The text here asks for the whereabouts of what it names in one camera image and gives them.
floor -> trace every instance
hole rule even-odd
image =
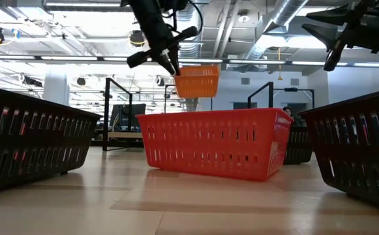
[[[324,184],[316,160],[267,182],[150,168],[140,149],[0,191],[0,235],[379,234],[379,209]]]

basket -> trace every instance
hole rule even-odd
[[[217,94],[219,67],[198,66],[181,68],[181,76],[175,76],[177,94],[181,98],[214,97]]]
[[[312,144],[306,127],[291,126],[284,165],[298,165],[311,160]]]
[[[379,92],[301,115],[324,181],[379,204]]]
[[[264,181],[282,165],[293,121],[263,108],[138,116],[150,166]]]
[[[0,188],[81,167],[99,119],[0,89]]]

wall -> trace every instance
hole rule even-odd
[[[307,89],[307,77],[302,76],[301,72],[283,72],[283,81],[278,81],[279,73],[268,74],[266,72],[239,72],[222,71],[219,82],[217,96],[213,98],[214,110],[232,110],[234,102],[247,102],[247,98],[257,89],[268,82],[274,82],[275,88],[291,87],[290,79],[299,78],[300,86],[297,88]],[[250,85],[241,85],[241,78],[250,78]],[[252,98],[252,102],[257,102],[259,108],[268,105],[268,89],[261,91]],[[198,110],[210,110],[210,98],[199,100]],[[310,99],[302,92],[287,93],[281,91],[275,98],[274,107],[282,108],[283,103],[311,103]]]
[[[340,68],[328,73],[329,103],[379,91],[379,69]]]
[[[329,104],[328,101],[328,74],[323,69],[320,69],[307,78],[308,88],[314,89],[315,92],[315,107],[321,107]]]

ceiling light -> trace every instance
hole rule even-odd
[[[354,63],[355,67],[372,67],[379,68],[379,63]]]
[[[319,65],[324,66],[326,62],[312,62],[312,61],[293,61],[292,65]]]
[[[240,23],[246,23],[247,21],[250,20],[250,17],[249,16],[240,16],[239,17],[239,22]]]
[[[120,7],[119,3],[47,3],[48,7]]]
[[[324,66],[326,62],[314,62],[314,61],[293,61],[292,65],[316,65]],[[347,63],[337,63],[337,66],[346,66]]]
[[[291,37],[286,42],[286,46],[290,48],[327,49],[324,43],[313,36]]]
[[[269,61],[269,60],[237,60],[231,59],[230,64],[241,64],[241,65],[284,65],[285,61]]]
[[[76,57],[76,56],[42,56],[44,60],[78,60],[78,61],[96,61],[98,58],[96,57]]]
[[[126,57],[104,57],[105,61],[127,61]]]
[[[222,63],[222,59],[183,59],[183,58],[179,58],[179,62],[186,62],[186,63]]]
[[[26,55],[0,55],[0,59],[35,59],[34,56]]]
[[[270,48],[270,47],[286,47],[286,39],[282,36],[262,35],[257,40],[255,47]]]
[[[245,23],[250,19],[250,16],[248,16],[249,10],[247,10],[247,9],[240,10],[238,15],[239,15],[239,22],[240,23]]]

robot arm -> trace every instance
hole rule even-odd
[[[303,25],[305,30],[327,46],[326,71],[335,69],[346,46],[367,48],[374,54],[379,52],[379,0],[361,0],[333,10],[310,13],[307,17],[338,26],[346,24],[341,33],[336,28]]]
[[[141,65],[151,57],[170,74],[180,75],[179,42],[195,37],[199,32],[195,26],[192,26],[174,37],[172,31],[175,31],[176,25],[171,27],[164,23],[162,13],[173,10],[172,16],[175,19],[176,11],[183,10],[187,3],[193,4],[188,0],[130,0],[121,2],[122,7],[130,5],[150,46],[150,50],[137,52],[127,59],[130,68]]]

